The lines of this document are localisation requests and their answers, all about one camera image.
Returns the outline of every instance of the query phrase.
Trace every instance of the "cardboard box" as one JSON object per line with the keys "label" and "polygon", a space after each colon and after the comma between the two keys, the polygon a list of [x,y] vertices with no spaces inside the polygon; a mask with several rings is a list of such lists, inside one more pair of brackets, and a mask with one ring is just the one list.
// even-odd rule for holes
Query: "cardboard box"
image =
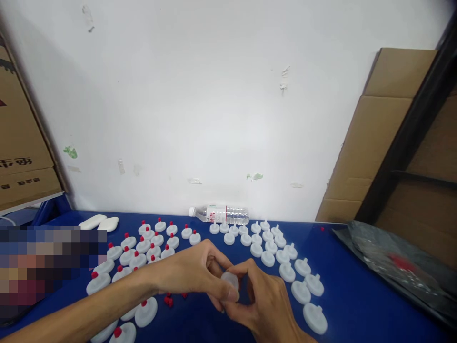
{"label": "cardboard box", "polygon": [[316,221],[344,223],[354,219],[436,53],[381,49]]}

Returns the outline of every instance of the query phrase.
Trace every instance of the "white plastic cap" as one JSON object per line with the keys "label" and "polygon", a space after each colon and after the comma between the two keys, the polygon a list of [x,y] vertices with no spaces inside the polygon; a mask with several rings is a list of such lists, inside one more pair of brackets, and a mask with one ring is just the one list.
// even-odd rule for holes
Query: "white plastic cap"
{"label": "white plastic cap", "polygon": [[303,316],[309,328],[317,334],[324,334],[327,331],[327,319],[322,313],[322,307],[307,303],[303,307]]}

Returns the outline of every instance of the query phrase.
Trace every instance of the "white cap with red plug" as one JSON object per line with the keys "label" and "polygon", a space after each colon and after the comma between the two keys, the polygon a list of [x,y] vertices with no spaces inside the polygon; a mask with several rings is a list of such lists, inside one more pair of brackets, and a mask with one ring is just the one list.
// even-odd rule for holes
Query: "white cap with red plug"
{"label": "white cap with red plug", "polygon": [[184,225],[184,229],[181,231],[182,239],[189,239],[191,234],[192,234],[192,229],[187,224]]}
{"label": "white cap with red plug", "polygon": [[303,307],[303,316],[309,328],[317,334],[324,334],[327,331],[327,319],[322,313],[322,307],[307,303]]}
{"label": "white cap with red plug", "polygon": [[117,260],[122,255],[122,248],[120,246],[114,246],[113,243],[108,243],[108,251],[106,257],[111,258],[113,261]]}
{"label": "white cap with red plug", "polygon": [[146,221],[142,221],[141,226],[138,228],[138,233],[140,236],[144,235],[147,227],[149,227],[149,229],[151,229],[151,226],[149,224],[146,224]]}
{"label": "white cap with red plug", "polygon": [[94,272],[98,274],[109,273],[114,268],[114,261],[112,259],[107,259],[105,262],[99,264],[94,268]]}
{"label": "white cap with red plug", "polygon": [[156,231],[154,233],[154,237],[151,239],[151,243],[154,243],[156,246],[162,246],[163,244],[163,236],[159,235],[159,233]]}
{"label": "white cap with red plug", "polygon": [[129,265],[131,259],[135,256],[135,249],[129,249],[128,246],[124,248],[124,253],[119,257],[119,262],[123,266]]}
{"label": "white cap with red plug", "polygon": [[146,253],[146,258],[148,261],[151,261],[151,256],[155,256],[155,258],[160,258],[160,255],[162,254],[162,250],[160,247],[156,246],[154,243],[151,243],[150,249]]}
{"label": "white cap with red plug", "polygon": [[171,255],[175,254],[175,250],[173,248],[170,248],[168,244],[165,245],[165,250],[162,251],[162,254],[160,255],[161,259],[167,258]]}
{"label": "white cap with red plug", "polygon": [[157,314],[157,300],[154,297],[143,301],[137,306],[135,312],[135,323],[138,327],[145,327],[151,323]]}
{"label": "white cap with red plug", "polygon": [[128,246],[129,249],[132,249],[137,244],[137,239],[135,237],[130,237],[128,233],[124,235],[125,239],[120,243],[120,246],[123,250]]}
{"label": "white cap with red plug", "polygon": [[138,250],[135,251],[134,257],[130,260],[130,268],[134,269],[135,267],[141,268],[146,264],[146,255],[139,253]]}
{"label": "white cap with red plug", "polygon": [[194,233],[189,238],[190,245],[197,245],[201,242],[200,234],[197,233],[197,230],[194,230]]}
{"label": "white cap with red plug", "polygon": [[170,222],[170,226],[167,228],[167,236],[171,236],[171,234],[176,235],[178,233],[178,227],[173,225],[173,222]]}
{"label": "white cap with red plug", "polygon": [[179,238],[175,236],[175,233],[171,233],[170,238],[167,240],[167,245],[170,248],[176,249],[179,245]]}
{"label": "white cap with red plug", "polygon": [[154,230],[157,232],[162,232],[167,228],[167,224],[162,221],[162,218],[159,218],[157,224],[154,225]]}
{"label": "white cap with red plug", "polygon": [[98,292],[102,288],[105,288],[106,286],[109,285],[111,282],[111,277],[109,274],[103,273],[103,274],[98,274],[97,272],[92,273],[92,280],[89,282],[89,284],[86,287],[86,292],[87,295],[94,294],[95,292]]}
{"label": "white cap with red plug", "polygon": [[109,343],[133,343],[137,337],[137,329],[132,322],[124,323],[114,329]]}
{"label": "white cap with red plug", "polygon": [[118,272],[114,274],[113,280],[111,282],[116,282],[119,279],[122,279],[124,276],[127,276],[132,273],[132,269],[130,267],[122,267],[121,265],[118,266]]}
{"label": "white cap with red plug", "polygon": [[145,253],[146,251],[149,250],[151,246],[151,242],[147,239],[144,239],[144,237],[141,237],[139,239],[139,243],[137,244],[137,251],[139,253]]}

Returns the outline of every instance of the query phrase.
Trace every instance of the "small plastic part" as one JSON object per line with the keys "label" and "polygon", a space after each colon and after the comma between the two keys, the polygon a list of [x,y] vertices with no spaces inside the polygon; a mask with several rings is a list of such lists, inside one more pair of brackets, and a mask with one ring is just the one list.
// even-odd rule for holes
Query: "small plastic part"
{"label": "small plastic part", "polygon": [[260,231],[262,231],[262,228],[258,224],[258,221],[251,225],[251,231],[252,233],[260,233]]}
{"label": "small plastic part", "polygon": [[262,252],[262,256],[260,257],[262,263],[267,267],[273,267],[275,265],[275,256],[269,251]]}
{"label": "small plastic part", "polygon": [[99,264],[94,268],[94,272],[98,274],[109,273],[114,268],[114,261],[112,259],[107,259],[105,262]]}
{"label": "small plastic part", "polygon": [[175,236],[174,233],[171,233],[170,238],[168,238],[168,240],[167,240],[167,245],[170,248],[176,249],[179,245],[179,238],[177,236]]}
{"label": "small plastic part", "polygon": [[284,250],[278,250],[276,252],[276,260],[279,262],[279,264],[289,263],[290,257],[289,254]]}
{"label": "small plastic part", "polygon": [[306,286],[306,281],[294,281],[290,287],[292,295],[300,304],[305,305],[311,301],[311,293]]}
{"label": "small plastic part", "polygon": [[284,238],[282,232],[275,237],[275,244],[281,249],[286,246],[286,239]]}
{"label": "small plastic part", "polygon": [[327,331],[327,319],[322,313],[322,307],[307,303],[303,307],[303,316],[309,328],[317,334],[324,334]]}
{"label": "small plastic part", "polygon": [[81,230],[92,230],[93,228],[96,228],[106,218],[107,218],[106,215],[96,214],[93,217],[90,217],[89,219],[86,219],[85,221],[83,221],[78,226],[81,227]]}
{"label": "small plastic part", "polygon": [[228,283],[230,283],[237,291],[239,290],[239,281],[238,277],[235,274],[232,274],[230,272],[225,272],[222,274],[220,277],[221,280],[225,280]]}
{"label": "small plastic part", "polygon": [[260,246],[262,246],[262,237],[256,233],[254,235],[251,236],[251,240],[252,240],[252,244],[258,244]]}
{"label": "small plastic part", "polygon": [[216,223],[212,223],[209,227],[209,232],[211,234],[218,234],[219,233],[219,225],[217,225]]}
{"label": "small plastic part", "polygon": [[167,228],[167,224],[159,218],[157,224],[154,225],[154,230],[157,232],[162,232]]}
{"label": "small plastic part", "polygon": [[197,230],[194,230],[194,233],[189,238],[190,245],[197,245],[201,242],[201,236],[197,233]]}
{"label": "small plastic part", "polygon": [[267,241],[265,242],[265,250],[272,253],[273,255],[276,255],[278,246],[273,241]]}
{"label": "small plastic part", "polygon": [[86,287],[87,295],[94,294],[102,288],[105,288],[111,282],[111,277],[109,274],[103,273],[99,275],[97,272],[92,273],[92,280]]}
{"label": "small plastic part", "polygon": [[170,222],[170,226],[167,228],[167,236],[171,236],[171,234],[176,235],[178,233],[178,227],[173,225],[173,222]]}
{"label": "small plastic part", "polygon": [[252,243],[251,244],[251,254],[252,254],[252,256],[260,257],[260,256],[262,256],[262,252],[263,252],[263,249],[262,249],[261,245],[259,245],[257,243]]}
{"label": "small plastic part", "polygon": [[303,260],[296,260],[294,267],[297,273],[301,276],[307,276],[308,274],[311,274],[311,267],[308,264],[307,258],[304,258]]}
{"label": "small plastic part", "polygon": [[251,246],[251,244],[252,244],[251,236],[249,236],[248,234],[242,235],[241,244],[243,244],[244,246]]}
{"label": "small plastic part", "polygon": [[135,323],[138,327],[145,327],[151,323],[157,314],[157,300],[150,297],[146,301],[138,305],[135,312]]}
{"label": "small plastic part", "polygon": [[226,233],[224,235],[224,243],[226,245],[233,245],[235,243],[235,236],[231,232]]}
{"label": "small plastic part", "polygon": [[127,322],[114,329],[114,334],[109,339],[109,343],[133,343],[137,337],[135,324]]}
{"label": "small plastic part", "polygon": [[190,227],[188,227],[188,225],[186,224],[184,226],[184,229],[181,231],[182,239],[189,239],[191,234],[192,234],[192,229]]}
{"label": "small plastic part", "polygon": [[170,248],[168,244],[165,245],[165,250],[162,251],[162,254],[160,255],[161,259],[167,258],[171,255],[175,254],[175,250],[173,248]]}
{"label": "small plastic part", "polygon": [[324,293],[324,285],[320,280],[320,275],[316,274],[316,276],[312,274],[308,274],[305,276],[306,286],[308,287],[311,294],[315,296],[321,296]]}
{"label": "small plastic part", "polygon": [[281,275],[285,282],[294,282],[295,270],[292,268],[290,262],[283,263],[279,266],[279,275]]}
{"label": "small plastic part", "polygon": [[112,259],[113,261],[117,260],[121,255],[122,255],[122,248],[119,245],[118,246],[112,246],[106,252],[106,257],[109,258],[109,259]]}
{"label": "small plastic part", "polygon": [[239,230],[238,230],[236,224],[233,224],[233,226],[230,226],[228,232],[230,232],[231,234],[233,234],[233,237],[237,237],[237,236],[239,235]]}
{"label": "small plastic part", "polygon": [[97,230],[106,230],[107,232],[111,232],[117,228],[118,223],[119,223],[118,217],[107,218],[100,223]]}
{"label": "small plastic part", "polygon": [[291,245],[286,245],[284,247],[284,251],[287,252],[287,254],[289,254],[291,260],[296,259],[298,256],[298,252],[294,247],[294,243],[291,243]]}
{"label": "small plastic part", "polygon": [[263,231],[267,231],[270,229],[270,223],[265,219],[263,222],[260,222],[260,228]]}

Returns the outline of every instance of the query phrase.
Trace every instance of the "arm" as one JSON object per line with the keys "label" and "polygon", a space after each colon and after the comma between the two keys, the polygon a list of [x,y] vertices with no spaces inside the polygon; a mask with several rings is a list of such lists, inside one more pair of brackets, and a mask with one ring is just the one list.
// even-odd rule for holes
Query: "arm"
{"label": "arm", "polygon": [[239,298],[222,269],[232,263],[209,240],[148,264],[77,303],[52,313],[4,338],[10,342],[86,342],[143,300],[158,293],[206,292],[218,310],[220,301]]}

